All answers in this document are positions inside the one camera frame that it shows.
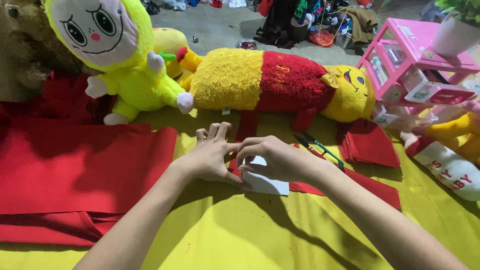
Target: yellow cable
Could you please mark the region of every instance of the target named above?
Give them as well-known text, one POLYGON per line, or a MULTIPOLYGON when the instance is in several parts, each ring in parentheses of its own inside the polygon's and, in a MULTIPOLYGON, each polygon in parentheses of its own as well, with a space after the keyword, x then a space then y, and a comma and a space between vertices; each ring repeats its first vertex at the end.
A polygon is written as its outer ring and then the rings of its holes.
MULTIPOLYGON (((333 44, 333 40, 335 39, 335 37, 338 35, 338 32, 340 31, 340 27, 339 27, 338 30, 336 31, 335 35, 333 36, 332 40, 330 40, 330 42, 328 42, 327 44, 322 43, 322 39, 320 38, 320 32, 322 31, 322 22, 324 21, 324 15, 325 15, 325 12, 327 10, 326 7, 327 7, 327 1, 325 1, 324 10, 323 10, 323 13, 322 13, 322 19, 320 21, 320 30, 318 31, 318 39, 320 40, 320 44, 323 45, 323 46, 327 46, 330 43, 333 44)), ((345 21, 345 17, 347 16, 347 13, 348 13, 350 8, 351 8, 351 6, 349 6, 347 11, 345 12, 345 16, 343 16, 343 20, 340 23, 340 26, 342 26, 343 22, 345 21)))

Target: potted plant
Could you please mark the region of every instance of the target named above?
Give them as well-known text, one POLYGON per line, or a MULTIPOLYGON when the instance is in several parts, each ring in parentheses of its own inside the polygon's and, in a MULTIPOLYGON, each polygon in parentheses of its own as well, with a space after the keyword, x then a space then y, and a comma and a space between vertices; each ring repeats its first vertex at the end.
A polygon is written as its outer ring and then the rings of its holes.
POLYGON ((480 0, 436 0, 435 5, 450 14, 433 38, 434 52, 457 56, 480 42, 480 0))

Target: white paper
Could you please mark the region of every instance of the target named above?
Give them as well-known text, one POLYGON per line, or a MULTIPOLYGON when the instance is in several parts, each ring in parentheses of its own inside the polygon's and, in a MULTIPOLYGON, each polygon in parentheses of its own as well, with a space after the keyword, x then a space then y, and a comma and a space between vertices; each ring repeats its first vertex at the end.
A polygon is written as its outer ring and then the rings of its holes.
MULTIPOLYGON (((253 164, 267 165, 266 161, 262 157, 255 157, 252 161, 253 164)), ((275 195, 286 195, 290 192, 288 182, 282 182, 279 180, 272 180, 263 175, 259 175, 251 172, 242 173, 242 179, 252 186, 253 192, 268 193, 275 195)))

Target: concrete floor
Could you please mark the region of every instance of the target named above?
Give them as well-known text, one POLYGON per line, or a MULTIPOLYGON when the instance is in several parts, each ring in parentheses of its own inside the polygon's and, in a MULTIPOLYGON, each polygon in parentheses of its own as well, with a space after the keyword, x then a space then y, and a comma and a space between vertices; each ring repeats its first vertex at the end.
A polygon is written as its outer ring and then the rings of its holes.
MULTIPOLYGON (((253 12, 250 7, 231 9, 225 4, 221 9, 199 4, 194 8, 189 7, 185 12, 162 10, 151 18, 153 27, 171 27, 183 32, 189 40, 190 48, 198 55, 205 55, 217 48, 234 48, 238 40, 253 38, 265 21, 263 16, 253 12), (198 43, 192 42, 193 36, 198 37, 198 43)), ((325 65, 355 66, 360 60, 360 56, 355 55, 353 50, 343 50, 336 45, 321 48, 307 41, 296 44, 292 49, 278 49, 264 44, 259 44, 259 49, 296 54, 325 65)))

